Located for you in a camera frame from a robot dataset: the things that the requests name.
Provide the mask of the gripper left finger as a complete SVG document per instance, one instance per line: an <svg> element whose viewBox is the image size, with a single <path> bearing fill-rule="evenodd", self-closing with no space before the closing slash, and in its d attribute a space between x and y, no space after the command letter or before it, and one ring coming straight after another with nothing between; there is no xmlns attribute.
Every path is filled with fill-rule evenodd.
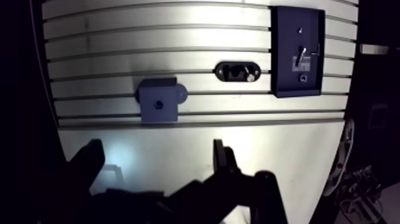
<svg viewBox="0 0 400 224"><path fill-rule="evenodd" d="M102 141L90 140L69 162L46 177L47 223L151 223L162 192L89 188L105 164Z"/></svg>

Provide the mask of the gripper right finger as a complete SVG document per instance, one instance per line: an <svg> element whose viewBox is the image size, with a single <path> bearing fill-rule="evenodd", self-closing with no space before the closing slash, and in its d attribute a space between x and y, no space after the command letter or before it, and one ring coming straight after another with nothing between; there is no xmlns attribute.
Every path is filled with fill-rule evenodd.
<svg viewBox="0 0 400 224"><path fill-rule="evenodd" d="M237 206L250 209L251 223L287 223L274 173L243 174L220 139L213 142L213 166L205 181L189 182L158 202L158 223L220 223Z"/></svg>

